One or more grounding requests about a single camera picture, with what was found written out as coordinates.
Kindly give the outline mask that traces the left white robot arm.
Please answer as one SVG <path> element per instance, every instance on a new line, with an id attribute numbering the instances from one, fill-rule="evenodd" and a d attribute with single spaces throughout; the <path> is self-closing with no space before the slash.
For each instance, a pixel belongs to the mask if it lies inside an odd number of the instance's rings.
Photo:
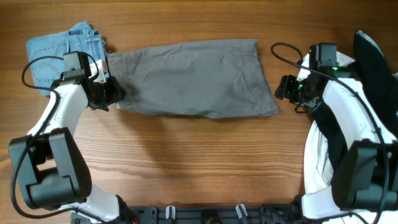
<path id="1" fill-rule="evenodd" d="M 124 90 L 114 77 L 91 72 L 92 56 L 65 53 L 65 70 L 47 91 L 50 101 L 38 123 L 26 136 L 9 143 L 14 168 L 10 196 L 23 217 L 44 219 L 65 212 L 90 223 L 137 223 L 137 217 L 118 195 L 94 185 L 90 170 L 73 138 L 86 108 L 108 111 L 123 99 Z"/>

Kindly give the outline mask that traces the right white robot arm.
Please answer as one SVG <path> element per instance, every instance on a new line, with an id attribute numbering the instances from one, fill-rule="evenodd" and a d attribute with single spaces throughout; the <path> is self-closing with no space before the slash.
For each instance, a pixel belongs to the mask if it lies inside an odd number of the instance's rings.
<path id="1" fill-rule="evenodd" d="M 310 113 L 322 103 L 327 105 L 348 148 L 330 185 L 296 196 L 291 205 L 278 210 L 279 215 L 289 223 L 323 223 L 352 216 L 367 223 L 374 214 L 375 222 L 397 223 L 397 139 L 371 109 L 358 76 L 336 67 L 305 79 L 285 75 L 275 97 L 305 106 Z"/>

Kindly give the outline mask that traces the grey shorts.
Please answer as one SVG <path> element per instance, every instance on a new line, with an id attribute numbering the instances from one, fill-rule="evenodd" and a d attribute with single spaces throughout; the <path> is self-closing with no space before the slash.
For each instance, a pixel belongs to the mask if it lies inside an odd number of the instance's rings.
<path id="1" fill-rule="evenodd" d="M 126 92 L 118 108 L 211 119 L 277 114 L 257 44 L 207 40 L 109 54 L 109 71 Z"/>

